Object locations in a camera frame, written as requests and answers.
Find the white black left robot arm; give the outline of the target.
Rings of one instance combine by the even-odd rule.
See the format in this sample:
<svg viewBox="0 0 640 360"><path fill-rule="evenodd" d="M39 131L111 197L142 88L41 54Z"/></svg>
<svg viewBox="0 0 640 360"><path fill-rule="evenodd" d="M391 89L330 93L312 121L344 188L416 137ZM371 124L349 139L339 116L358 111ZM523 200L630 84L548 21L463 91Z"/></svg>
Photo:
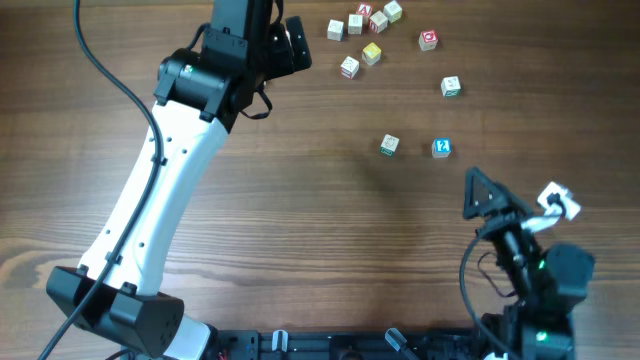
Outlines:
<svg viewBox="0 0 640 360"><path fill-rule="evenodd" d="M151 359L213 359L217 330L161 291L170 244L191 195L236 119L267 81L308 69L299 17L267 7L216 8L158 69L149 130L103 232L46 292L78 327Z"/></svg>

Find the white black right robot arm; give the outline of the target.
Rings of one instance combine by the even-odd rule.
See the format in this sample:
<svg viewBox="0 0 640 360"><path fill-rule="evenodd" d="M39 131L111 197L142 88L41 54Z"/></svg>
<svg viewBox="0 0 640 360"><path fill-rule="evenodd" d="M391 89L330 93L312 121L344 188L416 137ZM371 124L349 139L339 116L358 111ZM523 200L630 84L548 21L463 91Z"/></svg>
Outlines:
<svg viewBox="0 0 640 360"><path fill-rule="evenodd" d="M572 193L555 182L537 198L537 215L505 185L479 168L465 174L463 217L483 219L464 252L468 259L476 245L487 241L495 249L498 267L513 287L514 303L500 314L478 316L466 280L459 280L466 309L474 322L472 355L477 359L572 359L575 330L572 311L587 297L595 258L581 247L555 243L543 249L536 234L560 220L573 220L581 210Z"/></svg>

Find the red side bird block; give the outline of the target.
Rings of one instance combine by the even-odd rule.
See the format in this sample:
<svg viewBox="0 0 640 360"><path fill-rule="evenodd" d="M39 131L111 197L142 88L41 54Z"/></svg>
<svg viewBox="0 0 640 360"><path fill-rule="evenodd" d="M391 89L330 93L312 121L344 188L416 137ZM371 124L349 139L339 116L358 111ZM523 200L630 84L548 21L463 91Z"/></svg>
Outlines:
<svg viewBox="0 0 640 360"><path fill-rule="evenodd" d="M359 61L351 56L347 56L340 66L341 74L348 79L354 79L359 68Z"/></svg>

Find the blue 2 number block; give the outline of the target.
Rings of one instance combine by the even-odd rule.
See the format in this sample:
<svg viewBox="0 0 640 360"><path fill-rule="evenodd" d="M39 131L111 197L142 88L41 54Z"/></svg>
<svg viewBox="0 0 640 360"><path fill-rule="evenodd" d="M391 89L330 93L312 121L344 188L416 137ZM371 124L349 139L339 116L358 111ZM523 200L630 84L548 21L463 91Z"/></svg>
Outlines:
<svg viewBox="0 0 640 360"><path fill-rule="evenodd" d="M451 140L449 138L436 138L431 146L433 158L446 158L452 152Z"/></svg>

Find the yellow K letter block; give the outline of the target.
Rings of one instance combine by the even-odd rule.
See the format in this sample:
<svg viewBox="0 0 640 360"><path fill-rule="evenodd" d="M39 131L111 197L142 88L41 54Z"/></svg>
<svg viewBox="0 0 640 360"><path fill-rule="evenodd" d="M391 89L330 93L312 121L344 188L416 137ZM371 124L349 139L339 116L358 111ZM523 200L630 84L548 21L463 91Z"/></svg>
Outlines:
<svg viewBox="0 0 640 360"><path fill-rule="evenodd" d="M362 59L369 66L373 66L377 62L379 62L381 59L381 56L382 56L382 50L374 42L371 42L370 44L368 44L362 51Z"/></svg>

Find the green Z letter block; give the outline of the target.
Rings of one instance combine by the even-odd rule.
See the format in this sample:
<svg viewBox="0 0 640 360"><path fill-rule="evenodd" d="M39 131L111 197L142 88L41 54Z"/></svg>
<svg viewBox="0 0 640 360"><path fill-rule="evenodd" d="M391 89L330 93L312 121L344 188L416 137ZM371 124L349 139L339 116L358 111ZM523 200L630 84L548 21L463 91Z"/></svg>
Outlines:
<svg viewBox="0 0 640 360"><path fill-rule="evenodd" d="M458 96L461 92L461 83L457 76L445 77L441 82L441 91L444 97Z"/></svg>

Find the green side animal block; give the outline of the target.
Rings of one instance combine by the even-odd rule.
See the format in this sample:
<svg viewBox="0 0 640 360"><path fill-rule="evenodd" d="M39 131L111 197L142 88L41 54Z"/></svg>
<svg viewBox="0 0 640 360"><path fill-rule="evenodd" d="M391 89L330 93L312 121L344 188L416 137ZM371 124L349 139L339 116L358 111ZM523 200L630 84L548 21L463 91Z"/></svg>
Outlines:
<svg viewBox="0 0 640 360"><path fill-rule="evenodd" d="M381 142L379 150L382 154L391 157L396 153L399 142L399 138L386 134Z"/></svg>

